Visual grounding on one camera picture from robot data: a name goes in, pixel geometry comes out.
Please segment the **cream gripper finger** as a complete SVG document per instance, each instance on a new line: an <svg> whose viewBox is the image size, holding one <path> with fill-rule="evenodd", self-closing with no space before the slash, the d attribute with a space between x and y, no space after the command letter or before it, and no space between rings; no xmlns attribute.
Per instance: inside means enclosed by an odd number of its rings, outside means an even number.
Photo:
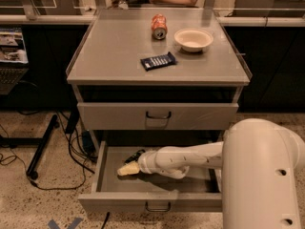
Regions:
<svg viewBox="0 0 305 229"><path fill-rule="evenodd" d="M135 175L138 174L139 172L140 172L140 168L136 161L127 163L117 170L117 174L121 177L128 175Z"/></svg>

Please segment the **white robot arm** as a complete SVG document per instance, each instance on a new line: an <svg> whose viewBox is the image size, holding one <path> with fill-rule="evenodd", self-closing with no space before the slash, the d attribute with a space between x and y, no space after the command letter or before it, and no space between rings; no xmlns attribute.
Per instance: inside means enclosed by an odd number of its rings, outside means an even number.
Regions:
<svg viewBox="0 0 305 229"><path fill-rule="evenodd" d="M304 168L304 157L305 142L295 132L248 118L219 142L146 151L117 174L181 179L192 167L219 168L223 229L302 229L295 171Z"/></svg>

